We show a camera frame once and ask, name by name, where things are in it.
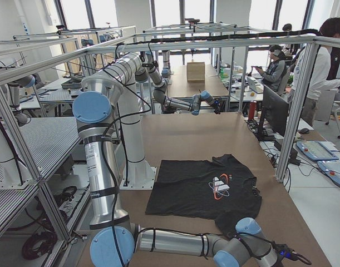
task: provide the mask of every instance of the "white shirt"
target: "white shirt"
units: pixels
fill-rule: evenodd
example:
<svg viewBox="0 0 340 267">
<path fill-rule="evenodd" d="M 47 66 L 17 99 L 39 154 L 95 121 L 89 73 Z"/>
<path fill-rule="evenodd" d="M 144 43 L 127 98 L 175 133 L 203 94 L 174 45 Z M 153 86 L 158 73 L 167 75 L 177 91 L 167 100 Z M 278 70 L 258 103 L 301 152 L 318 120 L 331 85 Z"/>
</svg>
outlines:
<svg viewBox="0 0 340 267">
<path fill-rule="evenodd" d="M 302 67 L 303 56 L 306 50 L 303 50 L 299 55 L 297 64 L 293 71 L 293 83 L 292 89 L 296 90 L 296 84 L 300 75 L 300 69 Z M 330 90 L 340 86 L 340 79 L 327 81 L 329 70 L 331 69 L 331 54 L 327 48 L 321 47 L 317 54 L 316 62 L 313 66 L 313 73 L 311 82 L 309 84 L 307 97 L 313 100 L 318 100 L 321 92 Z"/>
</svg>

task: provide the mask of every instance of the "window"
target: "window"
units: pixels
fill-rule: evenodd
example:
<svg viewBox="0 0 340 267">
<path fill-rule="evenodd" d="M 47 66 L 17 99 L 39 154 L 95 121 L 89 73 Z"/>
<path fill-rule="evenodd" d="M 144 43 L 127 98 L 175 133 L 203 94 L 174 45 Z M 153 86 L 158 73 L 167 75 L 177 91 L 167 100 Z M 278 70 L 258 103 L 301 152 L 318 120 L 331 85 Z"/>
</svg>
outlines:
<svg viewBox="0 0 340 267">
<path fill-rule="evenodd" d="M 276 0 L 252 0 L 249 25 L 257 29 L 272 29 L 275 7 Z"/>
<path fill-rule="evenodd" d="M 269 65 L 269 51 L 249 51 L 248 59 L 247 59 L 247 72 L 250 72 L 252 66 L 261 66 L 266 69 Z"/>
<path fill-rule="evenodd" d="M 154 0 L 157 26 L 180 24 L 180 2 Z"/>
<path fill-rule="evenodd" d="M 210 0 L 185 0 L 185 18 L 209 22 Z"/>
<path fill-rule="evenodd" d="M 330 17 L 334 0 L 314 1 L 311 19 L 308 27 L 319 29 L 323 22 Z"/>
<path fill-rule="evenodd" d="M 95 27 L 118 27 L 114 0 L 90 0 Z"/>
<path fill-rule="evenodd" d="M 283 1 L 277 29 L 281 31 L 286 23 L 292 24 L 293 31 L 301 29 L 307 2 L 308 0 Z"/>
<path fill-rule="evenodd" d="M 83 0 L 62 0 L 62 8 L 68 29 L 86 29 L 90 27 L 86 3 Z"/>
</svg>

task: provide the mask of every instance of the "brown tabletop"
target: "brown tabletop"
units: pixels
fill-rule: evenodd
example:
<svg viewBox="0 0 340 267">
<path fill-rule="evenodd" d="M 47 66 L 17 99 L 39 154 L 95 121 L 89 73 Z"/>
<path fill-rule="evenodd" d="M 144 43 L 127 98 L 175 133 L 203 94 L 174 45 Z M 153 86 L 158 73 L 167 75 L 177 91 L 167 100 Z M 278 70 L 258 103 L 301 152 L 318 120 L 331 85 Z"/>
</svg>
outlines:
<svg viewBox="0 0 340 267">
<path fill-rule="evenodd" d="M 188 82 L 186 66 L 174 69 L 175 74 L 171 75 L 172 85 L 169 85 L 168 95 L 174 98 L 191 97 L 200 91 L 207 90 L 212 96 L 226 96 L 228 90 L 224 87 L 221 79 L 216 75 L 211 64 L 205 66 L 204 82 Z"/>
<path fill-rule="evenodd" d="M 211 160 L 212 156 L 233 154 L 258 178 L 263 197 L 257 222 L 268 239 L 286 243 L 312 261 L 312 266 L 330 263 L 308 229 L 282 184 L 276 182 L 274 169 L 243 117 L 237 113 L 148 115 L 142 119 L 146 159 L 151 166 L 167 160 Z M 121 202 L 134 223 L 142 227 L 162 227 L 192 233 L 219 233 L 213 220 L 180 216 L 145 215 L 150 191 L 121 191 Z M 79 267 L 93 266 L 85 249 Z M 212 259 L 163 253 L 135 253 L 130 266 L 215 266 Z M 245 267 L 258 266 L 250 259 Z M 303 266 L 284 260 L 285 267 Z"/>
</svg>

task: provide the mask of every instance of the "computer monitor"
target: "computer monitor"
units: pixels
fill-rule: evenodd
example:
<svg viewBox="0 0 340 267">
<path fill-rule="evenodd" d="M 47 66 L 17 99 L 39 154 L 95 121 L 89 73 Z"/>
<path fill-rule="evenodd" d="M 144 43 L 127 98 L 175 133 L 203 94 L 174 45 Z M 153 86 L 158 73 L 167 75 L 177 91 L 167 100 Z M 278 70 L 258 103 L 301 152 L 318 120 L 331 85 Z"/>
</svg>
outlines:
<svg viewBox="0 0 340 267">
<path fill-rule="evenodd" d="M 288 103 L 269 87 L 264 86 L 262 113 L 258 127 L 258 140 L 263 141 L 265 139 L 263 134 L 265 119 L 270 124 L 273 132 L 277 132 L 284 136 L 286 131 L 287 116 Z"/>
</svg>

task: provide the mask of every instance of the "floor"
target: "floor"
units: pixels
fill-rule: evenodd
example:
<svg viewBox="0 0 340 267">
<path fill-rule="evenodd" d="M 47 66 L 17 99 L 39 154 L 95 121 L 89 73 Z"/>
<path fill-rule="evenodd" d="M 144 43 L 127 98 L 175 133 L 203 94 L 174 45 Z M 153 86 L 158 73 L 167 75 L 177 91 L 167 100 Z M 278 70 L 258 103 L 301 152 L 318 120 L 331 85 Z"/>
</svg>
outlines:
<svg viewBox="0 0 340 267">
<path fill-rule="evenodd" d="M 315 121 L 313 127 L 340 150 L 334 120 L 329 125 Z M 301 170 L 308 175 L 311 167 L 302 165 Z M 340 188 L 327 177 L 315 175 L 314 172 L 307 177 L 292 175 L 289 194 L 332 267 L 340 267 Z"/>
</svg>

